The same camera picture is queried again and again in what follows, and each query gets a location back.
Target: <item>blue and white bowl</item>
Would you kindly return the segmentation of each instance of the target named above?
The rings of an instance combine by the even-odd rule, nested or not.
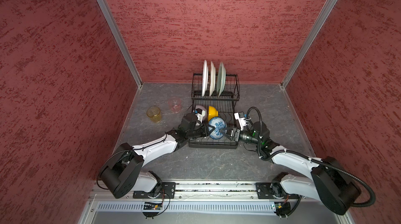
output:
[[[222,118],[220,117],[211,118],[209,121],[209,125],[214,126],[216,128],[213,132],[210,133],[210,137],[212,137],[212,139],[220,139],[221,137],[223,137],[223,134],[220,133],[219,130],[227,127],[227,124]]]

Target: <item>black wire dish rack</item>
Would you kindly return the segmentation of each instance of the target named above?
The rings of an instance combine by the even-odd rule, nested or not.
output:
[[[239,100],[238,75],[226,74],[224,90],[220,96],[217,96],[216,86],[212,96],[209,96],[210,77],[208,78],[205,96],[202,96],[202,76],[203,75],[200,73],[194,73],[192,78],[192,111],[195,110],[197,105],[204,106],[206,110],[208,110],[209,106],[213,106],[218,111],[218,116],[226,122],[228,127],[236,127],[237,121],[234,118],[234,113],[235,104]],[[208,136],[188,141],[188,146],[197,148],[236,149],[238,147],[238,142],[231,141],[225,136],[217,140]]]

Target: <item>white plate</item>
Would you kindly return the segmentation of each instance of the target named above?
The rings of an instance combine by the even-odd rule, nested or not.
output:
[[[209,96],[212,96],[214,92],[214,85],[216,83],[216,68],[214,67],[213,61],[210,61],[210,91]]]
[[[220,74],[220,68],[222,70],[222,74],[221,74],[221,85],[220,85],[220,91],[218,92],[218,96],[221,95],[221,93],[224,91],[224,85],[225,85],[225,67],[223,62],[220,62],[220,67],[218,68],[218,74]]]
[[[204,96],[207,88],[207,77],[209,76],[209,69],[207,68],[207,61],[203,62],[203,76],[202,76],[202,96]]]

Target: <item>red wall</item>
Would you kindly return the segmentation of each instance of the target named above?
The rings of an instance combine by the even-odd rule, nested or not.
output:
[[[75,224],[135,82],[96,0],[0,11],[0,223]]]
[[[192,81],[203,60],[281,82],[326,0],[107,0],[145,82]]]
[[[339,0],[287,90],[316,154],[375,190],[356,222],[399,223],[401,0]]]

